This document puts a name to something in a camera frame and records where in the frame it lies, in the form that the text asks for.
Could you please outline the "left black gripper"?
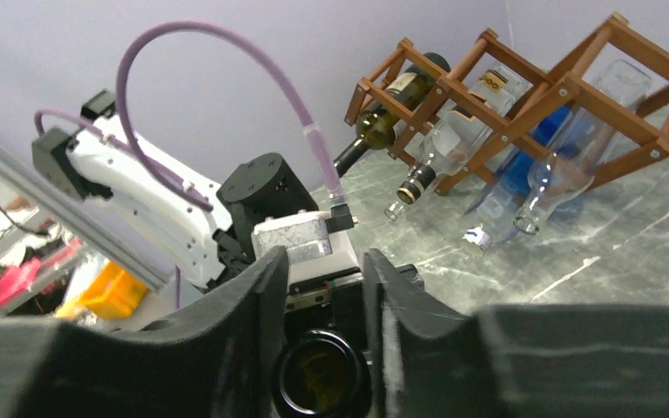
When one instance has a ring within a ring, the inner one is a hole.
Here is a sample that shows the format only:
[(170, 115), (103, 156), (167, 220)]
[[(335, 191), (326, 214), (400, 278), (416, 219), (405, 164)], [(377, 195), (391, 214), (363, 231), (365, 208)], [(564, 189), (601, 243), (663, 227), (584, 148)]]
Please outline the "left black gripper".
[(308, 331), (322, 329), (339, 334), (354, 349), (369, 352), (362, 281), (361, 269), (350, 267), (291, 285), (285, 305), (283, 347), (297, 343)]

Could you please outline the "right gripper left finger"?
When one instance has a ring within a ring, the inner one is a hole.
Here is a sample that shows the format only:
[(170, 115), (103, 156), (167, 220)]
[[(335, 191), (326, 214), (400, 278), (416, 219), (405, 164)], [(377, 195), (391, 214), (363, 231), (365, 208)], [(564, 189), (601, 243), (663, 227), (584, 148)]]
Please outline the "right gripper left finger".
[(268, 417), (287, 276), (276, 247), (140, 331), (0, 319), (0, 417)]

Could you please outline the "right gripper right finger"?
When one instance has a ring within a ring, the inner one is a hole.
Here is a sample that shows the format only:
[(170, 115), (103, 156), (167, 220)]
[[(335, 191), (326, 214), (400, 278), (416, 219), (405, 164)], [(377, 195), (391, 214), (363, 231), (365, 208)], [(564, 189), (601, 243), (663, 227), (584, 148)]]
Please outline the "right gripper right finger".
[(669, 417), (669, 306), (461, 314), (376, 249), (362, 268), (378, 417)]

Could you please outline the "olive wine bottle black top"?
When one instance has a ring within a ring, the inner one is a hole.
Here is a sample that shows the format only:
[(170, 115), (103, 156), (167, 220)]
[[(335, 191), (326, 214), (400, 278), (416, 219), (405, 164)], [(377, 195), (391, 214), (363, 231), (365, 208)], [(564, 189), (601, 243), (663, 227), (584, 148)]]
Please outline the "olive wine bottle black top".
[(280, 417), (366, 417), (372, 400), (368, 364), (339, 334), (307, 331), (278, 356), (271, 397)]

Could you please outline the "blue square Blue Dash bottle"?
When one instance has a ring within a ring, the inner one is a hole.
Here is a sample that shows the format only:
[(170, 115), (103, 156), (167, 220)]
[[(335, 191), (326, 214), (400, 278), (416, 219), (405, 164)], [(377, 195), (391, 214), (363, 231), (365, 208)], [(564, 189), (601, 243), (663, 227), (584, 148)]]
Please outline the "blue square Blue Dash bottle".
[(576, 135), (580, 132), (571, 109), (563, 106), (530, 132), (540, 145), (549, 147), (547, 155), (533, 158), (513, 145), (493, 180), (465, 213), (469, 228), (462, 243), (484, 254), (519, 233), (539, 234), (553, 211), (592, 181), (579, 162)]

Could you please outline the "dark green wine bottle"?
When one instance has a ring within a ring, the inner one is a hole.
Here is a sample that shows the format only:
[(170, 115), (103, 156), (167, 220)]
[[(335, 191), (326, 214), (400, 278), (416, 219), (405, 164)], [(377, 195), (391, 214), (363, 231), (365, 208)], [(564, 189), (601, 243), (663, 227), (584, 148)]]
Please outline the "dark green wine bottle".
[[(385, 92), (409, 111), (426, 98), (436, 79), (415, 64), (409, 66), (386, 88)], [(355, 121), (355, 139), (335, 159), (334, 168), (341, 178), (366, 152), (382, 150), (394, 144), (395, 125), (401, 118), (378, 101), (371, 103)]]

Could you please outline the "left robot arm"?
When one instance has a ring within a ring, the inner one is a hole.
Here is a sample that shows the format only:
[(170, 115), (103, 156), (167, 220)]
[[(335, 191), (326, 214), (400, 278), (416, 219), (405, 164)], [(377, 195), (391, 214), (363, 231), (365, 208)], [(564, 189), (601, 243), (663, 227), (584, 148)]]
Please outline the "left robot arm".
[(85, 103), (77, 123), (75, 132), (39, 127), (31, 144), (34, 168), (56, 189), (105, 203), (202, 291), (284, 246), (292, 265), (286, 339), (325, 329), (355, 350), (368, 349), (362, 274), (339, 227), (344, 216), (317, 205), (281, 155), (261, 155), (217, 183), (158, 148), (139, 161), (110, 91)]

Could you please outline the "brown wooden wine rack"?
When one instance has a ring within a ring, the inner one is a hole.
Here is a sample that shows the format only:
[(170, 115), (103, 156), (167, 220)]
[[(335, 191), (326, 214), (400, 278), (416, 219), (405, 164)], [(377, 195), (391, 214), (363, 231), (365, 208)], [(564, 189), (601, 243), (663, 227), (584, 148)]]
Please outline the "brown wooden wine rack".
[[(549, 72), (541, 71), (498, 41), (492, 29), (485, 30), (449, 72), (429, 61), (409, 39), (404, 38), (388, 58), (358, 82), (344, 120), (353, 125), (368, 105), (380, 102), (406, 124), (405, 131), (389, 147), (389, 156), (408, 165), (414, 165), (416, 159), (406, 152), (406, 145), (416, 133), (425, 134), (430, 130), (437, 121), (437, 111), (446, 101), (454, 101), (484, 122), (492, 129), (492, 135), (464, 168), (437, 185), (435, 192), (443, 196), (471, 173), (491, 182), (494, 173), (486, 163), (508, 145), (517, 146), (533, 158), (543, 157), (547, 149), (529, 136), (529, 130), (556, 109), (579, 105), (637, 144), (636, 149), (600, 166), (591, 183), (592, 187), (599, 187), (669, 158), (669, 84), (644, 98), (636, 111), (629, 111), (614, 103), (609, 94), (583, 80), (593, 61), (608, 44), (669, 83), (669, 52), (629, 28), (627, 20), (614, 13)], [(504, 116), (480, 104), (463, 84), (463, 79), (485, 54), (511, 68), (532, 85)], [(406, 61), (418, 65), (436, 81), (422, 104), (413, 111), (385, 91)]]

